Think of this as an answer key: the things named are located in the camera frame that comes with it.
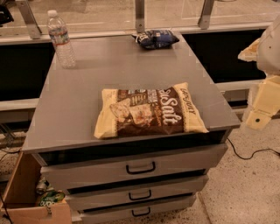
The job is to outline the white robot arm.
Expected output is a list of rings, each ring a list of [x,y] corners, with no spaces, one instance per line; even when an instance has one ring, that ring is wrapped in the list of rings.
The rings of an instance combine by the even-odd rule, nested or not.
[[[262,130],[280,111],[280,15],[238,55],[239,60],[256,62],[265,78],[249,90],[243,121],[252,130]]]

